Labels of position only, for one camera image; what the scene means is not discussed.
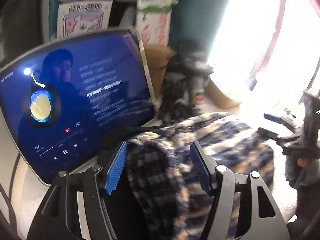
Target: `blue and beige checkered fabric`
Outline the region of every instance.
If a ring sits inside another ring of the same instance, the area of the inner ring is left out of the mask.
[[[212,204],[201,189],[189,155],[198,141],[207,155],[233,172],[259,171],[270,186],[273,150],[250,126],[228,113],[192,117],[128,141],[128,179],[145,214],[150,237],[199,239]],[[239,196],[235,196],[230,235],[236,229]]]

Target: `tablet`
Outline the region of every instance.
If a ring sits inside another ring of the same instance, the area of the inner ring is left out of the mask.
[[[111,128],[153,119],[142,43],[117,29],[33,49],[1,70],[0,108],[20,154],[50,184],[94,157]]]

